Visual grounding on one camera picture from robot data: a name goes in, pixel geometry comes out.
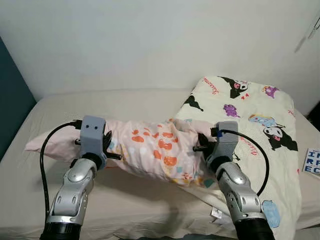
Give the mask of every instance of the white label tag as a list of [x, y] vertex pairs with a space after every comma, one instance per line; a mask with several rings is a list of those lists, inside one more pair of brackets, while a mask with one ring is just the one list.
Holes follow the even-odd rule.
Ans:
[[211, 216], [221, 219], [222, 218], [222, 211], [220, 211], [219, 209], [212, 207], [212, 211], [211, 211]]

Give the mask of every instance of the pillow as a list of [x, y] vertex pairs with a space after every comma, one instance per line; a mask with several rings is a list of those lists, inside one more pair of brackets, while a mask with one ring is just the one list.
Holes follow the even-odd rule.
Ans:
[[[296, 119], [291, 97], [280, 89], [228, 77], [199, 80], [175, 118], [188, 121], [237, 121], [238, 131], [255, 140], [266, 152], [269, 178], [259, 199], [276, 239], [293, 239], [301, 211]], [[233, 161], [258, 192], [266, 174], [264, 157], [243, 137]], [[217, 184], [208, 189], [185, 188], [204, 202], [229, 214]]]
[[[212, 127], [205, 121], [189, 123], [178, 119], [163, 123], [107, 120], [105, 132], [112, 131], [107, 151], [120, 154], [122, 159], [108, 159], [106, 166], [120, 167], [140, 177], [181, 186], [193, 183], [204, 187], [208, 182], [213, 183], [214, 177], [205, 167], [202, 153], [193, 152], [193, 147], [197, 144], [198, 133], [210, 136]], [[50, 132], [30, 141], [25, 150], [40, 152]], [[70, 163], [80, 157], [80, 146], [75, 144], [79, 138], [80, 130], [72, 126], [64, 127], [49, 139], [44, 154]]]

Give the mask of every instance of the cartoon print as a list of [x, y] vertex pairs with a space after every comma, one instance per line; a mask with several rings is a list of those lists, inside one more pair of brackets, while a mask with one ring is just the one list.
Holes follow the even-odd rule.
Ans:
[[176, 167], [176, 172], [177, 173], [179, 173], [179, 174], [182, 173], [182, 170], [183, 170], [182, 166], [177, 166]]
[[[149, 138], [152, 137], [154, 139], [157, 139], [160, 136], [159, 132], [157, 132], [157, 133], [152, 135], [151, 131], [146, 127], [144, 128], [144, 130], [146, 130], [146, 131], [143, 132], [144, 137], [149, 137]], [[145, 139], [142, 136], [138, 135], [138, 134], [139, 134], [139, 130], [137, 130], [137, 129], [133, 130], [132, 135], [134, 135], [134, 136], [132, 136], [131, 139], [134, 142], [137, 142], [137, 143], [144, 143]], [[169, 153], [169, 151], [172, 149], [173, 144], [176, 144], [176, 143], [179, 142], [178, 137], [174, 136], [174, 134], [171, 133], [171, 132], [163, 132], [163, 133], [161, 133], [161, 136], [160, 136], [160, 138], [158, 140], [157, 146], [159, 147], [159, 149], [167, 150], [167, 153]], [[177, 158], [176, 157], [174, 157], [174, 156], [162, 156], [160, 151], [157, 150], [157, 149], [155, 149], [153, 151], [153, 156], [154, 156], [155, 159], [159, 159], [159, 160], [163, 159], [164, 164], [169, 166], [169, 167], [173, 167], [173, 166], [175, 166], [177, 164]]]
[[256, 149], [256, 147], [250, 141], [248, 141], [243, 136], [241, 136], [239, 139], [249, 146], [249, 148], [251, 150], [251, 152], [250, 152], [251, 155], [253, 155], [253, 156], [257, 156], [258, 155], [258, 150]]
[[268, 127], [268, 128], [278, 126], [277, 123], [276, 123], [276, 120], [273, 117], [270, 117], [270, 116], [252, 114], [249, 117], [249, 121], [251, 123], [261, 124], [262, 126]]
[[279, 227], [281, 222], [281, 216], [279, 214], [276, 203], [272, 200], [265, 200], [263, 201], [261, 206], [269, 226], [271, 228]]
[[263, 129], [264, 134], [269, 138], [271, 149], [275, 151], [281, 146], [287, 147], [289, 150], [298, 151], [298, 145], [296, 141], [286, 134], [281, 126], [265, 127]]
[[208, 178], [203, 181], [203, 184], [206, 188], [209, 188], [214, 183], [215, 183], [215, 180], [213, 180], [212, 178]]
[[242, 100], [245, 100], [247, 97], [249, 97], [249, 94], [246, 93], [244, 96], [241, 97]]
[[232, 154], [232, 157], [233, 157], [233, 156], [235, 157], [235, 159], [236, 159], [237, 161], [240, 161], [240, 160], [241, 160], [235, 152]]
[[240, 116], [238, 116], [238, 114], [237, 114], [237, 111], [236, 111], [237, 109], [235, 106], [233, 106], [231, 104], [225, 104], [223, 109], [225, 110], [225, 113], [227, 116], [240, 118]]
[[218, 89], [216, 88], [216, 86], [213, 85], [212, 82], [210, 82], [210, 81], [208, 80], [208, 78], [205, 77], [205, 78], [203, 79], [203, 81], [204, 81], [205, 83], [207, 83], [210, 88], [212, 88], [212, 94], [213, 94], [213, 95], [216, 95], [216, 94], [219, 93], [219, 91], [218, 91]]
[[280, 90], [279, 88], [272, 87], [272, 86], [265, 86], [262, 89], [262, 92], [265, 92], [269, 97], [272, 97], [273, 99], [275, 98], [275, 92]]
[[183, 104], [189, 104], [190, 107], [194, 107], [194, 108], [200, 109], [201, 112], [204, 111], [204, 110], [199, 106], [199, 103], [196, 101], [195, 96], [193, 96], [193, 95], [190, 95], [190, 96], [188, 97], [188, 99], [185, 100], [185, 102], [184, 102]]
[[293, 110], [288, 110], [288, 114], [291, 114], [292, 116], [296, 117], [295, 112]]
[[184, 179], [192, 179], [192, 176], [190, 176], [187, 172], [185, 172], [184, 174], [182, 174]]
[[240, 96], [240, 93], [248, 89], [248, 83], [245, 81], [236, 81], [228, 77], [220, 76], [219, 78], [224, 79], [231, 87], [230, 98], [235, 99]]

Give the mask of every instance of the book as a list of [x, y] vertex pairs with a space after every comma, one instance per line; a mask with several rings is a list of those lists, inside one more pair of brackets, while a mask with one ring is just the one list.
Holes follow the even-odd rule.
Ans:
[[302, 171], [320, 175], [320, 149], [308, 148]]

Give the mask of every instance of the bed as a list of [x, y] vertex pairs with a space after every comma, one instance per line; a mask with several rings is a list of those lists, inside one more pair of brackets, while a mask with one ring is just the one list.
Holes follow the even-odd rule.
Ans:
[[[0, 239], [39, 239], [45, 206], [39, 155], [25, 144], [39, 134], [84, 115], [159, 122], [175, 115], [190, 89], [83, 92], [42, 99], [32, 109], [0, 162]], [[299, 165], [307, 148], [320, 148], [320, 133], [298, 112]], [[50, 202], [68, 165], [45, 158]], [[146, 180], [118, 168], [98, 174], [89, 196], [81, 239], [183, 237], [228, 230], [212, 223], [211, 207], [174, 184]], [[320, 177], [301, 172], [302, 212], [297, 229], [320, 224]]]

